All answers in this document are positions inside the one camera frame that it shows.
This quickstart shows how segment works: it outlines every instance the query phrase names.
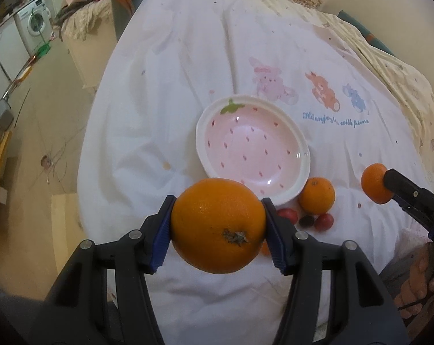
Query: tiled floor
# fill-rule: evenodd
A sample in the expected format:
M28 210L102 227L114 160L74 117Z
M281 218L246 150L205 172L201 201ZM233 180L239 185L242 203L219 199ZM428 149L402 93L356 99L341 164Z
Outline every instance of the tiled floor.
M2 183L8 203L0 205L0 288L11 294L43 298L57 277L51 195L76 192L92 101L59 40L9 99L19 116ZM49 172L40 165L45 154L54 162Z

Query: red cherry tomato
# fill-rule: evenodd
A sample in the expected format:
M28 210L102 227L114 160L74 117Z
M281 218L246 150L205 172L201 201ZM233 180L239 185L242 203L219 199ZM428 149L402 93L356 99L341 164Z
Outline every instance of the red cherry tomato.
M295 225L298 222L298 213L294 209L285 208L285 209L279 209L277 211L277 214L279 216L282 216L283 218L287 218L291 221L293 225Z
M319 232L324 232L332 228L333 216L330 214L319 215L314 222L314 228Z

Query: orange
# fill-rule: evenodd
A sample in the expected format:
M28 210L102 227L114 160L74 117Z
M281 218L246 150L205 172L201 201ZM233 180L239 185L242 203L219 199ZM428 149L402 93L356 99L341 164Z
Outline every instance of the orange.
M361 178L361 186L365 194L379 205L389 202L394 195L383 182L387 168L381 163L374 163L367 167Z
M266 240L263 242L263 244L261 244L260 252L261 254L266 255L267 257L271 256L270 248Z
M330 180L311 177L298 197L298 203L309 214L327 213L335 202L335 190Z
M265 237L265 208L243 184L204 179L179 196L170 227L172 244L186 262L227 274L257 256Z

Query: washing machine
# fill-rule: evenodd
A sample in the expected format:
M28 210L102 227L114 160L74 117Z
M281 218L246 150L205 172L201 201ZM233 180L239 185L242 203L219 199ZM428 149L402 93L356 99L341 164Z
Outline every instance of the washing machine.
M48 11L45 0L33 0L14 16L19 35L30 56L50 40L52 27Z

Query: blue gripper pad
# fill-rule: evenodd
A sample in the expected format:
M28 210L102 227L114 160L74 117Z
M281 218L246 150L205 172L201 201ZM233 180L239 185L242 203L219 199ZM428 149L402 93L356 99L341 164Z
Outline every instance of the blue gripper pad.
M265 207L267 217L267 234L266 240L270 249L271 258L273 259L274 267L285 275L287 272L286 248L278 226L287 228L290 233L290 221L281 218L276 214L276 209L269 198L264 198L261 201Z
M156 235L152 242L152 251L149 267L156 272L162 266L166 258L167 249L170 243L170 214L175 203L174 196L167 196L161 209L156 215L155 222L160 222L157 226Z

